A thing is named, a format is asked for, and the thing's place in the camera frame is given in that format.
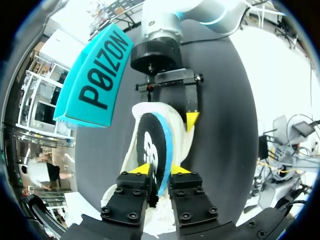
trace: sneaker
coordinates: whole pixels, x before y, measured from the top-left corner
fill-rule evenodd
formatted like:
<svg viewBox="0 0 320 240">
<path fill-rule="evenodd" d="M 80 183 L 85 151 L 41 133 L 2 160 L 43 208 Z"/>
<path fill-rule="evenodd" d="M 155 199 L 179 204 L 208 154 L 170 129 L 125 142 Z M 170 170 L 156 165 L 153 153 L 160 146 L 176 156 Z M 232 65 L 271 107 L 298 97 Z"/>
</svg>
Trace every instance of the sneaker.
<svg viewBox="0 0 320 240">
<path fill-rule="evenodd" d="M 120 173 L 130 172 L 145 163 L 151 164 L 153 185 L 159 202 L 157 205 L 149 202 L 150 207 L 156 207 L 147 209 L 145 213 L 144 232 L 151 235 L 174 232 L 176 228 L 167 183 L 172 165 L 180 166 L 186 159 L 195 127 L 193 126 L 187 132 L 179 113 L 162 102 L 138 103 L 132 107 L 132 114 L 135 118 L 135 126 Z M 117 185 L 114 184 L 105 192 L 101 200 L 102 207 L 108 203 L 116 187 Z M 163 221 L 163 226 L 166 227 L 159 229 L 159 221 Z"/>
</svg>

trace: white shirt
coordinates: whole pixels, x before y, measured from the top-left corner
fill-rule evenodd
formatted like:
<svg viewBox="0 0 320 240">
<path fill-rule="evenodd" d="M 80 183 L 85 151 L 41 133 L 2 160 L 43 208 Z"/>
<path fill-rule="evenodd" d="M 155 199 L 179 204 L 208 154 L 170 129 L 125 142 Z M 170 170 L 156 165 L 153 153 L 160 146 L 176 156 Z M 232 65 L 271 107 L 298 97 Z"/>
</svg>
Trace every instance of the white shirt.
<svg viewBox="0 0 320 240">
<path fill-rule="evenodd" d="M 30 180 L 41 188 L 41 182 L 49 182 L 49 172 L 46 162 L 37 162 L 36 159 L 30 159 L 27 164 L 27 173 Z"/>
</svg>

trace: teal shoebox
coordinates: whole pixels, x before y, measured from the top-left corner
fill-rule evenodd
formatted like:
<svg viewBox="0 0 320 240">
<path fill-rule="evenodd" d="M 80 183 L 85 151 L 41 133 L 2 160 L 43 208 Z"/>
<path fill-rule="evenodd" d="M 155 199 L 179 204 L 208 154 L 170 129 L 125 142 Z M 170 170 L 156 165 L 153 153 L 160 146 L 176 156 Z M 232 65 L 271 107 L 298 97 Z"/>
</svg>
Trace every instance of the teal shoebox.
<svg viewBox="0 0 320 240">
<path fill-rule="evenodd" d="M 109 127 L 133 45 L 114 23 L 101 31 L 70 69 L 53 119 L 85 127 Z"/>
</svg>

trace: bolt head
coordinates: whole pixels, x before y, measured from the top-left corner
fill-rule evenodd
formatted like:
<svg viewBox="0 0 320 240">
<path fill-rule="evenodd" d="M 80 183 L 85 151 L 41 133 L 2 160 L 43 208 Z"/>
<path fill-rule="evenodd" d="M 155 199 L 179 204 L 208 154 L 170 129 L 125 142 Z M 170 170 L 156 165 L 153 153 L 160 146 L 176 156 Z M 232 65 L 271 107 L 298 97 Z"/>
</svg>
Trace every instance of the bolt head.
<svg viewBox="0 0 320 240">
<path fill-rule="evenodd" d="M 192 217 L 192 215 L 189 212 L 185 212 L 185 213 L 181 214 L 180 219 L 187 221 L 187 220 L 190 220 L 191 217 Z"/>
<path fill-rule="evenodd" d="M 211 208 L 208 210 L 208 212 L 209 212 L 210 214 L 216 214 L 217 211 L 218 211 L 218 209 L 217 209 L 215 206 L 211 207 Z"/>
<path fill-rule="evenodd" d="M 269 234 L 269 233 L 268 233 L 267 231 L 260 230 L 260 231 L 258 231 L 257 237 L 258 237 L 259 239 L 264 239 L 265 237 L 268 236 L 268 234 Z"/>
<path fill-rule="evenodd" d="M 124 190 L 121 188 L 121 187 L 117 187 L 116 189 L 115 189 L 115 192 L 117 193 L 117 194 L 120 194 L 120 193 L 122 193 Z"/>
<path fill-rule="evenodd" d="M 182 196 L 184 196 L 186 193 L 185 193 L 185 191 L 183 191 L 183 190 L 179 190 L 176 194 L 177 194 L 179 197 L 182 197 Z"/>
<path fill-rule="evenodd" d="M 127 218 L 131 221 L 135 221 L 138 219 L 138 214 L 135 213 L 135 212 L 130 212 L 128 215 L 127 215 Z"/>
<path fill-rule="evenodd" d="M 136 189 L 133 191 L 133 195 L 135 196 L 139 196 L 141 194 L 141 190 L 140 189 Z"/>
<path fill-rule="evenodd" d="M 249 228 L 255 228 L 256 226 L 257 226 L 257 224 L 256 224 L 256 221 L 254 221 L 254 220 L 250 221 L 249 224 L 248 224 Z"/>
<path fill-rule="evenodd" d="M 102 214 L 109 214 L 110 212 L 111 212 L 111 210 L 110 210 L 110 208 L 107 207 L 107 206 L 103 206 L 103 207 L 101 208 L 101 213 L 102 213 Z"/>
<path fill-rule="evenodd" d="M 204 192 L 204 190 L 203 190 L 202 187 L 197 187 L 197 188 L 195 189 L 195 192 L 196 192 L 197 194 L 202 194 L 202 193 Z"/>
</svg>

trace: black round platform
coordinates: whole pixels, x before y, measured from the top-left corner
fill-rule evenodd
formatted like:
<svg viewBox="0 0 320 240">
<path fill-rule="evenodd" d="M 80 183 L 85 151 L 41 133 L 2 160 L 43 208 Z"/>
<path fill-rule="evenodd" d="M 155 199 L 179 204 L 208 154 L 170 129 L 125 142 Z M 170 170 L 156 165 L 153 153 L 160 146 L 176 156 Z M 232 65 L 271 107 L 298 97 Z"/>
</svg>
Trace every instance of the black round platform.
<svg viewBox="0 0 320 240">
<path fill-rule="evenodd" d="M 182 28 L 185 41 L 218 37 L 195 21 L 184 21 Z M 127 34 L 137 43 L 140 31 L 139 27 Z M 199 172 L 203 178 L 203 188 L 218 208 L 219 222 L 236 222 L 250 192 L 258 155 L 257 117 L 250 83 L 229 38 L 180 48 L 183 65 L 204 77 L 199 87 L 200 115 L 190 153 L 182 166 Z M 103 194 L 115 184 L 121 170 L 135 125 L 131 109 L 142 101 L 135 85 L 145 81 L 146 76 L 133 70 L 128 61 L 111 127 L 77 131 L 78 191 L 97 210 Z M 160 102 L 170 104 L 185 116 L 182 87 L 164 88 L 158 96 Z"/>
</svg>

